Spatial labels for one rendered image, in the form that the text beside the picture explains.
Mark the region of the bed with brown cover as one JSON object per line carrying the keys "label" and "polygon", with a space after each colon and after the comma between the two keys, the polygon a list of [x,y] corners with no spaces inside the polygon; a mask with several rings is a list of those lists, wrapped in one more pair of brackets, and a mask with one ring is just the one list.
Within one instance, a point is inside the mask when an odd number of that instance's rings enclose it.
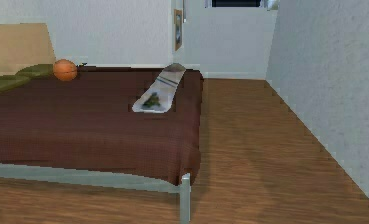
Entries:
{"label": "bed with brown cover", "polygon": [[[0,76],[58,61],[44,23],[0,24]],[[77,66],[0,92],[0,178],[177,194],[190,222],[203,77],[186,69],[166,113],[133,104],[166,68]]]}

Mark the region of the dark window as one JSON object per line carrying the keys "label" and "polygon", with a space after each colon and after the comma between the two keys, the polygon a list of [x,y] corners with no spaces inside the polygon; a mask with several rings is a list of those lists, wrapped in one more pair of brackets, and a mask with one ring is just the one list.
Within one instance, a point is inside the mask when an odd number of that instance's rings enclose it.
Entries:
{"label": "dark window", "polygon": [[213,7],[251,7],[277,10],[280,0],[204,0],[206,8]]}

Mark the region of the orange basketball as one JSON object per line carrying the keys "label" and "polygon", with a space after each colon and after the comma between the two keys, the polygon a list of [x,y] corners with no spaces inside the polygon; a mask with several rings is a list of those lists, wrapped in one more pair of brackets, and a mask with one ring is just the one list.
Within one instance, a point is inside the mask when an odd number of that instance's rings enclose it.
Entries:
{"label": "orange basketball", "polygon": [[54,63],[53,73],[61,81],[72,81],[77,76],[77,67],[67,59],[60,59]]}

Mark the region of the olive green pillow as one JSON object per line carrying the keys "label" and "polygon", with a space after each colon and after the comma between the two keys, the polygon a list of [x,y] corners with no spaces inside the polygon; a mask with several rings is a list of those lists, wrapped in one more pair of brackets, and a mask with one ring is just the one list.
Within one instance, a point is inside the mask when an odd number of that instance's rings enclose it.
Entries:
{"label": "olive green pillow", "polygon": [[37,64],[23,68],[17,72],[18,76],[25,76],[29,78],[48,77],[53,74],[52,64]]}
{"label": "olive green pillow", "polygon": [[26,76],[3,75],[0,76],[0,92],[22,86],[30,81]]}

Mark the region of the wooden framed wall picture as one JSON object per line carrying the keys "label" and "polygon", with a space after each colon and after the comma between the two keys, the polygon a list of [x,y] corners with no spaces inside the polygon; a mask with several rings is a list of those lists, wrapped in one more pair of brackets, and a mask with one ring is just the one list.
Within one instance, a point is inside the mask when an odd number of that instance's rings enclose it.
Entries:
{"label": "wooden framed wall picture", "polygon": [[174,10],[174,44],[175,50],[178,50],[182,45],[182,11]]}

